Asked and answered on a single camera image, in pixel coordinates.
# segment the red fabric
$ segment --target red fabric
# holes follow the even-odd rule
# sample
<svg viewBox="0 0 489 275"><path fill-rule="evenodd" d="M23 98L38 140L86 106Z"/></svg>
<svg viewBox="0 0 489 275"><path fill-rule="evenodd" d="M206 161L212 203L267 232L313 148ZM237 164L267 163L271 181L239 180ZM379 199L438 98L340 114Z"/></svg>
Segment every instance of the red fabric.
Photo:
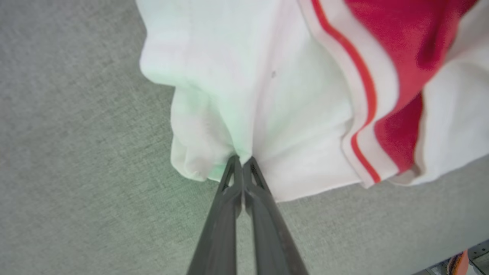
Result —
<svg viewBox="0 0 489 275"><path fill-rule="evenodd" d="M414 163L422 111L420 91L443 64L461 16L477 0L345 0L391 57L399 99L375 124L376 137L400 172Z"/></svg>

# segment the gray fabric surface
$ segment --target gray fabric surface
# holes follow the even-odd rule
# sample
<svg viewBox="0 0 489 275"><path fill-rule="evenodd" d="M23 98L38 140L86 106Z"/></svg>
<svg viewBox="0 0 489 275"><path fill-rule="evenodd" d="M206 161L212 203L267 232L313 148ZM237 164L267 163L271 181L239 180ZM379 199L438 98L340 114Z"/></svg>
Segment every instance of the gray fabric surface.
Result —
<svg viewBox="0 0 489 275"><path fill-rule="evenodd" d="M0 274L185 272L216 183L170 165L172 90L139 72L144 38L132 0L0 1ZM311 274L409 275L489 238L488 167L280 209Z"/></svg>

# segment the striped trim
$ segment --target striped trim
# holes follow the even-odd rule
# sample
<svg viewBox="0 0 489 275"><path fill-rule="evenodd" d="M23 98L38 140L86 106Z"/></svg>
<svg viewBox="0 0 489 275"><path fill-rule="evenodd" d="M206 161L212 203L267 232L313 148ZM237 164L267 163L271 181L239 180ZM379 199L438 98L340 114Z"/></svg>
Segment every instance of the striped trim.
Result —
<svg viewBox="0 0 489 275"><path fill-rule="evenodd" d="M351 57L353 63L355 64L360 74L363 86L365 88L365 95L367 98L367 120L360 128L359 131L361 131L363 128L365 128L365 126L367 126L374 120L375 112L377 109L377 97L376 97L375 85L372 80L372 76L370 75L367 65L365 64L365 62L363 61L362 57L360 56L356 48L353 46L353 44L345 36L343 36L338 30L336 30L331 24L329 24L328 19L326 18L326 14L323 12L323 8L319 0L311 0L311 1L321 27L324 29L324 31L326 31L329 35L331 35L334 39L336 39L338 43L340 43L343 46L345 51ZM380 176L378 175L377 171L372 167L372 165L369 163L369 161L366 159L366 157L364 156L364 154L362 153L362 151L358 146L357 136L359 131L357 131L352 136L351 139L353 152L355 153L356 157L361 162L361 164L365 167L367 172L370 174L374 182L378 183L381 180Z"/></svg>

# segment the wrinkled fabric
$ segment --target wrinkled fabric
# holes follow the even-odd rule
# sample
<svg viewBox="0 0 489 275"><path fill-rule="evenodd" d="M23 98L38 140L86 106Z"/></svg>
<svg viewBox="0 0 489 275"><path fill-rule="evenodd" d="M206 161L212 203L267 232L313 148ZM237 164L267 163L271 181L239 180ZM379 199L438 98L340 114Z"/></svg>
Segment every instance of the wrinkled fabric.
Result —
<svg viewBox="0 0 489 275"><path fill-rule="evenodd" d="M341 151L352 107L331 55L295 0L139 0L143 74L175 86L172 165L219 180L227 159L257 159L278 201L357 183Z"/></svg>

